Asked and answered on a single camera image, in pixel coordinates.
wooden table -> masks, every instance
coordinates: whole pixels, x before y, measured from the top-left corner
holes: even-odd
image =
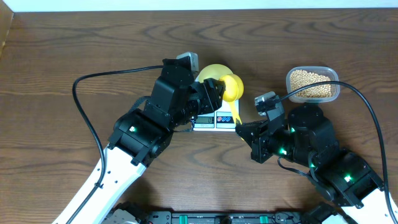
[[[186,51],[199,55],[201,68],[222,63],[242,78],[245,122],[261,119],[254,97],[286,94],[291,68],[336,70],[376,110],[398,201],[397,9],[19,13],[0,60],[1,222],[52,222],[97,163],[72,99],[77,77],[158,65]],[[153,70],[80,84],[78,96],[103,144],[159,75]],[[284,106],[289,111],[297,104]],[[322,109],[341,144],[381,175],[379,143],[363,102],[344,88]],[[176,211],[264,211],[310,209],[322,199],[276,157],[265,164],[250,160],[249,146],[235,133],[194,132],[175,134],[121,197],[126,200]]]

white beans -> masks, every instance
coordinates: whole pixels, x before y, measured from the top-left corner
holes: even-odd
[[[290,85],[292,86],[292,91],[312,83],[325,81],[330,81],[330,78],[313,72],[307,72],[305,70],[296,70],[290,75]],[[307,88],[306,90],[296,93],[296,96],[306,98],[331,97],[331,85],[327,84]]]

white wall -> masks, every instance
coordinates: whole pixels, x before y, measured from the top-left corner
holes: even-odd
[[[3,0],[14,12],[398,7],[398,0]]]

yellow plastic toy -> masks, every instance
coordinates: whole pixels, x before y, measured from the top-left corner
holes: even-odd
[[[237,75],[235,75],[231,69],[225,65],[209,65],[205,67],[198,76],[198,81],[203,82],[207,78],[214,78],[216,80],[225,82],[225,92],[223,100],[229,104],[232,112],[232,118],[236,124],[239,121],[242,124],[242,120],[239,117],[239,113],[235,108],[235,100],[240,99],[243,94],[243,82]]]

plastic container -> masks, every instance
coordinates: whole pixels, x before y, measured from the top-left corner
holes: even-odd
[[[338,81],[338,75],[337,73],[328,67],[319,67],[319,66],[301,66],[301,67],[295,67],[291,69],[291,71],[287,74],[286,76],[286,88],[287,92],[290,93],[292,91],[292,86],[290,85],[290,75],[292,72],[296,70],[305,70],[307,72],[313,72],[318,75],[324,75],[326,77],[329,77],[331,81]],[[306,97],[299,97],[296,96],[295,94],[289,99],[294,102],[294,103],[326,103],[326,102],[331,102],[337,98],[337,96],[340,94],[340,86],[339,85],[331,85],[331,97],[323,97],[323,98],[306,98]]]

